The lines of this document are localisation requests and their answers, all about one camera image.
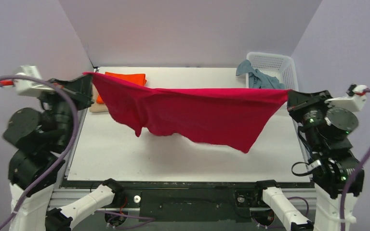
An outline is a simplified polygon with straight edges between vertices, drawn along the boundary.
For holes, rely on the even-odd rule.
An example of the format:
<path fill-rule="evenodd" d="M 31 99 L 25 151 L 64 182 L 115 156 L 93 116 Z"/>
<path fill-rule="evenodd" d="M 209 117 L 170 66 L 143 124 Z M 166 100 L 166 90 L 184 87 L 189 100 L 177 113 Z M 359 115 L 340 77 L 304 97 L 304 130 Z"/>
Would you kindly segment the folded beige t shirt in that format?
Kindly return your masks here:
<path fill-rule="evenodd" d="M 92 95 L 93 95 L 92 96 L 93 104 L 89 107 L 89 111 L 91 113 L 103 113 L 103 112 L 108 113 L 108 108 L 104 103 L 103 104 L 97 103 L 99 93 L 94 85 L 92 85 Z"/>

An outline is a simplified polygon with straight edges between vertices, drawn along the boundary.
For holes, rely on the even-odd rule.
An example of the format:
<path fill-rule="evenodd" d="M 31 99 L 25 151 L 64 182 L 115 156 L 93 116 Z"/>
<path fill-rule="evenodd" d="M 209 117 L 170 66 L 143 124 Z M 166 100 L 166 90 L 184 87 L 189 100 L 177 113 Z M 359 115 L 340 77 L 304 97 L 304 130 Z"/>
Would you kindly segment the folded orange t shirt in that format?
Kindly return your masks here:
<path fill-rule="evenodd" d="M 145 74 L 96 73 L 92 83 L 97 91 L 96 102 L 108 107 L 136 104 L 146 92 Z"/>

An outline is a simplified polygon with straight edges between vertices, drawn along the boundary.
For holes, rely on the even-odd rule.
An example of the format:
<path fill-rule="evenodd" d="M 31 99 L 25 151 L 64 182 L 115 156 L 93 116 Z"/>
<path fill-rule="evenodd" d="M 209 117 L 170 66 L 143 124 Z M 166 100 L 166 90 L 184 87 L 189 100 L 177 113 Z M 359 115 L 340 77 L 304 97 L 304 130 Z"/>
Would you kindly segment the white plastic basket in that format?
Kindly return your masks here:
<path fill-rule="evenodd" d="M 287 89 L 299 90 L 295 62 L 290 56 L 249 52 L 246 59 L 250 61 L 254 69 L 272 77 L 276 77 Z"/>

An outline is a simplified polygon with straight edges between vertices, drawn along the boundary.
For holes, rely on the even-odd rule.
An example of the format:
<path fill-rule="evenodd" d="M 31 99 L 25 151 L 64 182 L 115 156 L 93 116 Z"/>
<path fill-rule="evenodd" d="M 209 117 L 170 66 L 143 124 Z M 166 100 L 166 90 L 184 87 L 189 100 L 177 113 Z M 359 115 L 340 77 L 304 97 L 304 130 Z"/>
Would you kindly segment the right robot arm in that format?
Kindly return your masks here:
<path fill-rule="evenodd" d="M 346 231 L 356 221 L 352 214 L 364 182 L 364 172 L 352 154 L 348 135 L 359 125 L 356 112 L 366 102 L 360 92 L 348 90 L 334 98 L 326 90 L 288 93 L 287 111 L 298 124 L 297 135 L 306 148 L 307 175 L 317 194 L 316 216 L 302 215 L 274 180 L 257 183 L 253 200 L 269 207 L 288 231 Z"/>

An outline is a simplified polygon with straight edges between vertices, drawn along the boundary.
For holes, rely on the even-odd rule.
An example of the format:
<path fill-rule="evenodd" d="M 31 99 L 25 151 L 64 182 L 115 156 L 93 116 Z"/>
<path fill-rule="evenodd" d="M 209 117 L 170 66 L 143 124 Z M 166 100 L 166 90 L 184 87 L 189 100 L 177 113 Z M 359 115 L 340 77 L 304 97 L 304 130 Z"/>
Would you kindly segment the red t shirt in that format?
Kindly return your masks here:
<path fill-rule="evenodd" d="M 100 73 L 92 83 L 111 117 L 140 136 L 180 134 L 196 143 L 247 153 L 268 120 L 287 101 L 288 90 L 148 88 Z"/>

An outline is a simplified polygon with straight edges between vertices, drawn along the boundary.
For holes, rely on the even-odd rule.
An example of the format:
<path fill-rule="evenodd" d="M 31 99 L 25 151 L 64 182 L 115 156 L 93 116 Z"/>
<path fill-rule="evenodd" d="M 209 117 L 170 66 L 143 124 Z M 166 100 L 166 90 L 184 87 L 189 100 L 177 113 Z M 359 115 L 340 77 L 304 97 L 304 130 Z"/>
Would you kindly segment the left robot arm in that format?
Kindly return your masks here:
<path fill-rule="evenodd" d="M 3 138 L 17 151 L 9 162 L 12 213 L 4 225 L 12 231 L 70 231 L 96 210 L 125 202 L 123 187 L 104 180 L 93 192 L 60 208 L 49 209 L 58 171 L 79 131 L 78 111 L 92 104 L 92 75 L 71 81 L 11 76 L 20 89 L 48 108 L 22 108 L 9 120 Z"/>

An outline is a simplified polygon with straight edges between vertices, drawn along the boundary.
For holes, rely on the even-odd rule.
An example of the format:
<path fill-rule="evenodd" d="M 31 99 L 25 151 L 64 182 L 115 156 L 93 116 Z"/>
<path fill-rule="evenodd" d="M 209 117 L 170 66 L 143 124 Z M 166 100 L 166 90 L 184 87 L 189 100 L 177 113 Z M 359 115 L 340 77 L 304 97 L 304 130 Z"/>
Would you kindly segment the grey-blue t shirt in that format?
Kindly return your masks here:
<path fill-rule="evenodd" d="M 236 69 L 236 76 L 248 76 L 248 88 L 284 90 L 286 87 L 276 77 L 269 76 L 253 68 L 249 60 L 241 62 Z"/>

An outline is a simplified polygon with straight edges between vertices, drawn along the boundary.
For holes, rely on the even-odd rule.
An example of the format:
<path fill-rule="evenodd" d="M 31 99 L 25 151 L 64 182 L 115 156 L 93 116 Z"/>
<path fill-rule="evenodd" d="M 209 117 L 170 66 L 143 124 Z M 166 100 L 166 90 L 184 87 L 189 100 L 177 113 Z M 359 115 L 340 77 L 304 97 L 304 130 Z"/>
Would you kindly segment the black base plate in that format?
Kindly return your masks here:
<path fill-rule="evenodd" d="M 261 199 L 264 183 L 122 181 L 117 199 L 106 208 L 138 209 L 157 222 L 208 222 L 273 215 Z"/>

